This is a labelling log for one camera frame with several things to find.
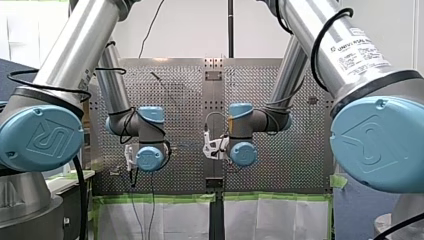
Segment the white paper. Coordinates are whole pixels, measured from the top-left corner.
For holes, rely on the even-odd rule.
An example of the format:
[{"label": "white paper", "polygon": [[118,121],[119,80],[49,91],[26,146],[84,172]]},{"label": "white paper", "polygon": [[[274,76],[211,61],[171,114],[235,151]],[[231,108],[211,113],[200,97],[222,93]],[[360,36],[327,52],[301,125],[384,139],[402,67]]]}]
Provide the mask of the white paper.
[{"label": "white paper", "polygon": [[165,233],[184,236],[209,232],[209,203],[166,204],[163,214]]},{"label": "white paper", "polygon": [[255,239],[294,239],[295,217],[295,201],[259,199]]},{"label": "white paper", "polygon": [[0,58],[10,60],[7,18],[0,15]]},{"label": "white paper", "polygon": [[225,238],[254,240],[258,210],[257,200],[224,202]]},{"label": "white paper", "polygon": [[295,240],[327,239],[328,202],[297,202],[295,224]]}]

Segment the printed label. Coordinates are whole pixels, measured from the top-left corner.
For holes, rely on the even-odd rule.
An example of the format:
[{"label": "printed label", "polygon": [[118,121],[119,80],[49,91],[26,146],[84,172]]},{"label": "printed label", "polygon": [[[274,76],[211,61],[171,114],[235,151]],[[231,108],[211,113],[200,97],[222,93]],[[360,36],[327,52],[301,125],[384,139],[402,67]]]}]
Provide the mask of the printed label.
[{"label": "printed label", "polygon": [[352,35],[355,35],[355,36],[365,36],[365,32],[362,31],[362,29],[360,29],[360,28],[351,28],[349,30],[352,33]]},{"label": "printed label", "polygon": [[370,39],[355,36],[331,47],[331,55],[339,69],[348,77],[364,73],[372,68],[390,66]]}]

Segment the metal frame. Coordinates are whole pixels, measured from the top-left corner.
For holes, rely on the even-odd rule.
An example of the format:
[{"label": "metal frame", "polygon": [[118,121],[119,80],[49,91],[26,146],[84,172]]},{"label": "metal frame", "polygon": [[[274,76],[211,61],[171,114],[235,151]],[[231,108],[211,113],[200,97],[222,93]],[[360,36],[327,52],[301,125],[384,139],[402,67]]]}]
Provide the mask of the metal frame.
[{"label": "metal frame", "polygon": [[[197,86],[197,90],[199,90],[199,99],[196,99],[195,101],[192,99],[190,99],[190,101],[187,102],[188,105],[186,105],[186,107],[193,107],[193,105],[196,106],[196,109],[198,109],[198,116],[195,117],[196,123],[194,123],[194,125],[196,125],[196,127],[198,127],[198,129],[195,130],[196,134],[198,134],[198,138],[196,137],[195,141],[200,141],[199,142],[199,146],[203,144],[203,139],[202,139],[202,130],[203,130],[203,126],[204,126],[204,119],[205,116],[211,112],[211,111],[220,111],[223,112],[224,114],[227,112],[227,107],[229,105],[229,102],[232,100],[235,100],[236,98],[234,98],[233,96],[231,96],[231,92],[228,92],[228,84],[234,84],[235,82],[233,80],[231,80],[232,76],[231,76],[231,72],[235,72],[235,68],[238,68],[237,71],[241,71],[244,73],[242,74],[249,74],[249,73],[253,73],[254,76],[251,76],[252,78],[257,78],[255,79],[255,81],[258,81],[260,84],[264,85],[264,89],[265,91],[263,91],[263,89],[254,89],[255,92],[252,90],[250,92],[245,92],[242,93],[244,96],[246,96],[246,99],[241,99],[241,100],[249,100],[252,99],[255,103],[255,107],[261,107],[264,104],[265,101],[267,101],[267,99],[269,98],[269,93],[272,91],[272,87],[273,87],[273,81],[275,81],[276,78],[276,74],[278,72],[278,67],[281,63],[281,59],[220,59],[220,58],[206,58],[206,59],[122,59],[120,61],[120,65],[124,68],[128,69],[128,74],[125,76],[125,81],[126,81],[126,85],[129,89],[132,88],[137,88],[136,83],[135,82],[127,82],[127,81],[132,81],[132,80],[128,80],[128,79],[134,79],[134,74],[136,74],[137,71],[145,71],[146,69],[147,71],[150,71],[151,69],[162,69],[161,71],[167,71],[167,68],[171,68],[172,71],[178,72],[178,71],[186,71],[184,69],[186,68],[193,68],[192,70],[195,71],[199,71],[199,73],[196,74],[196,80],[192,79],[191,81],[199,81],[193,84],[196,84]],[[214,76],[214,78],[216,78],[218,75],[218,73],[220,72],[222,79],[207,79],[207,76]],[[264,137],[262,133],[259,133],[257,135],[255,135],[255,139],[265,139],[265,142],[259,144],[259,148],[261,148],[261,146],[265,145],[269,145],[270,143],[275,144],[276,142],[282,142],[284,144],[290,144],[287,143],[287,141],[285,141],[285,136],[294,136],[293,134],[296,134],[296,131],[304,131],[307,126],[299,126],[299,124],[303,124],[306,120],[311,121],[311,125],[310,126],[315,126],[315,125],[320,125],[320,129],[317,129],[316,131],[318,131],[317,133],[314,133],[314,141],[316,141],[317,136],[319,136],[318,138],[320,139],[319,144],[312,142],[312,143],[307,143],[305,144],[304,142],[294,142],[293,144],[303,144],[303,145],[299,145],[302,146],[303,149],[308,149],[308,148],[312,148],[313,147],[317,147],[320,146],[319,150],[316,150],[316,152],[309,152],[308,156],[311,156],[313,158],[315,158],[315,163],[319,163],[321,164],[320,167],[322,167],[322,173],[319,174],[319,176],[323,176],[323,180],[317,180],[316,177],[313,180],[310,180],[310,182],[312,181],[317,181],[318,183],[315,185],[311,185],[312,187],[302,187],[304,185],[302,185],[301,183],[298,184],[299,187],[291,187],[291,188],[284,188],[284,185],[281,185],[281,179],[278,179],[277,175],[281,175],[281,174],[285,174],[287,172],[290,172],[291,170],[287,170],[286,168],[280,167],[280,172],[275,172],[274,170],[272,170],[272,168],[275,168],[277,165],[279,164],[278,162],[271,161],[271,165],[264,167],[261,164],[255,164],[251,167],[249,167],[249,169],[242,169],[238,175],[240,175],[240,177],[235,177],[235,176],[227,176],[228,177],[228,186],[225,189],[226,191],[276,191],[276,192],[294,192],[294,193],[308,193],[308,194],[323,194],[323,193],[331,193],[331,188],[330,188],[330,181],[329,181],[329,175],[332,173],[333,171],[333,158],[332,158],[332,154],[331,154],[331,149],[330,149],[330,145],[329,145],[329,141],[328,138],[330,136],[330,124],[331,124],[331,119],[329,117],[329,111],[331,109],[331,98],[328,94],[324,94],[317,86],[315,86],[315,83],[312,81],[312,76],[310,75],[310,73],[307,73],[307,77],[306,77],[307,82],[304,85],[304,90],[301,90],[301,92],[299,92],[299,99],[295,99],[294,101],[294,108],[293,108],[293,113],[295,116],[294,119],[294,125],[292,127],[291,130],[287,131],[287,132],[283,132],[280,133],[279,136],[277,136],[277,139],[275,138],[269,138],[269,137]],[[179,78],[179,81],[186,81],[186,79],[183,78]],[[146,88],[144,89],[144,91],[149,91],[151,89],[154,89],[154,86],[150,85],[140,85],[140,88],[144,88],[146,86]],[[123,192],[125,192],[125,189],[122,188],[122,177],[127,178],[126,173],[125,173],[125,160],[122,158],[121,160],[114,160],[117,161],[116,165],[121,165],[120,168],[115,168],[115,169],[111,169],[110,166],[105,166],[104,165],[104,159],[105,156],[101,156],[102,152],[100,150],[102,150],[101,148],[104,148],[107,146],[107,144],[105,143],[99,143],[99,137],[101,134],[108,134],[106,132],[106,130],[104,129],[104,121],[103,118],[100,117],[100,115],[102,114],[106,114],[105,112],[101,113],[100,111],[105,111],[104,110],[104,103],[102,103],[102,99],[101,96],[99,96],[99,88],[97,86],[96,81],[92,81],[92,93],[93,93],[93,98],[91,99],[90,102],[90,117],[92,120],[92,134],[91,134],[91,143],[92,143],[92,161],[93,161],[93,165],[94,165],[94,169],[98,170],[100,172],[100,174],[98,174],[98,176],[96,177],[98,179],[98,181],[95,181],[94,184],[94,193],[97,195],[104,195],[104,194],[121,194]],[[309,95],[305,95],[305,93],[302,93],[302,91],[309,91],[313,94],[310,95],[315,95],[318,98],[318,103],[317,105],[310,105],[310,115],[307,116],[304,113],[301,113],[300,117],[301,119],[296,119],[296,114],[299,113],[299,111],[305,111],[305,101],[308,101],[307,97],[305,96],[309,96]],[[143,99],[143,96],[140,96],[140,94],[137,94],[137,96],[133,96],[134,93],[136,92],[134,89],[133,90],[129,90],[129,96],[131,98],[132,104],[133,105],[138,105],[140,104],[140,102],[134,102],[136,101],[140,101],[140,99]],[[173,114],[175,114],[175,112],[173,112],[171,110],[171,112],[167,112],[167,108],[165,107],[165,113],[167,118],[171,119],[171,122],[173,121],[172,118],[174,117]],[[173,131],[170,129],[166,129],[167,128],[167,124],[168,127],[171,126],[174,123],[165,123],[165,130],[169,130],[169,131]],[[213,138],[218,138],[222,132],[224,132],[225,130],[225,126],[226,126],[226,121],[224,121],[224,119],[220,116],[213,116],[210,119],[209,122],[209,128],[211,130],[211,135]],[[178,138],[184,138],[183,135],[184,132],[181,132],[181,136],[175,136],[174,138],[178,137]],[[113,138],[113,141],[116,142],[116,145],[119,145],[119,139],[118,137],[111,137]],[[278,148],[279,145],[274,146],[277,148],[274,149],[284,149],[285,146],[282,146],[282,148]],[[296,148],[292,146],[293,151],[303,151],[300,148]],[[111,149],[103,149],[102,151],[104,152],[108,152],[108,151],[112,151]],[[199,159],[199,165],[198,167],[202,167],[201,171],[202,174],[194,173],[196,177],[191,178],[194,182],[194,184],[196,184],[197,187],[195,187],[195,190],[190,190],[189,188],[186,188],[185,190],[180,190],[180,189],[169,189],[169,188],[161,188],[161,184],[162,181],[173,181],[177,176],[175,173],[176,171],[185,171],[183,168],[189,169],[192,166],[189,165],[172,165],[171,163],[171,167],[170,167],[170,171],[168,171],[168,169],[164,169],[161,172],[157,173],[156,175],[156,179],[158,179],[156,181],[155,184],[155,189],[157,188],[157,192],[158,193],[164,193],[164,194],[192,194],[192,193],[205,193],[207,191],[209,192],[222,192],[224,189],[216,189],[216,188],[206,188],[206,180],[207,179],[211,179],[211,178],[215,178],[213,180],[221,180],[222,178],[225,177],[225,169],[226,169],[226,164],[221,164],[218,161],[215,161],[214,164],[214,160],[210,160],[210,159],[206,159],[203,154],[201,153],[201,147],[199,147],[197,149],[197,151],[200,153],[198,156]],[[296,158],[295,156],[290,156],[291,158],[291,163],[298,161],[301,163],[307,163],[308,160],[305,159],[299,159]],[[261,174],[266,174],[267,171],[272,172],[272,174],[268,174],[266,176],[268,176],[269,181],[268,181],[268,185],[266,187],[264,187],[264,185],[255,185],[257,183],[250,183],[243,185],[240,181],[247,179],[247,180],[251,180],[251,179],[258,179],[263,177]],[[188,170],[187,174],[192,174],[192,170]],[[298,173],[298,176],[305,176],[306,178],[312,178],[311,176],[308,175],[309,172],[308,171],[300,171]],[[136,189],[137,192],[150,192],[150,187],[149,187],[149,179],[147,178],[148,175],[147,174],[140,174],[141,177],[139,178],[139,182],[141,184],[139,185],[143,185],[142,187],[139,187]],[[109,178],[115,178],[116,180],[114,181],[110,181]],[[308,180],[304,180],[302,179],[302,181],[304,181],[304,184],[308,184],[310,182],[308,182]],[[102,182],[102,184],[107,184],[108,186],[106,188],[103,188],[103,190],[101,190],[101,188],[98,188],[98,186],[96,187],[96,182]],[[189,184],[192,185],[193,182],[184,182],[184,184]]]}]

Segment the white wall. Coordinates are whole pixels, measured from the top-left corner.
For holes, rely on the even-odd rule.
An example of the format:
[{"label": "white wall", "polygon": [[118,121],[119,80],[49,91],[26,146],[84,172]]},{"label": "white wall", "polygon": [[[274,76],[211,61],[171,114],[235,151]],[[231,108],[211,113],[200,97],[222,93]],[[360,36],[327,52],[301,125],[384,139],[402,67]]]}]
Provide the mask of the white wall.
[{"label": "white wall", "polygon": [[[138,57],[141,42],[160,0],[136,3],[113,34],[121,57]],[[227,0],[165,0],[142,57],[228,56]],[[234,1],[235,57],[281,58],[290,36],[267,6]]]},{"label": "white wall", "polygon": [[0,1],[0,58],[39,68],[65,25],[66,2]]}]

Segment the metal post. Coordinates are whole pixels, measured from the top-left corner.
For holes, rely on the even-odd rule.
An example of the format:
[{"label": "metal post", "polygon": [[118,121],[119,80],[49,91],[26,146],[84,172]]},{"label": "metal post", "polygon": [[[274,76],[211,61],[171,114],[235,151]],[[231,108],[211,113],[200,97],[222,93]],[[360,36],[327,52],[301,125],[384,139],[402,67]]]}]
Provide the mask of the metal post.
[{"label": "metal post", "polygon": [[234,58],[234,2],[228,0],[228,57]]}]

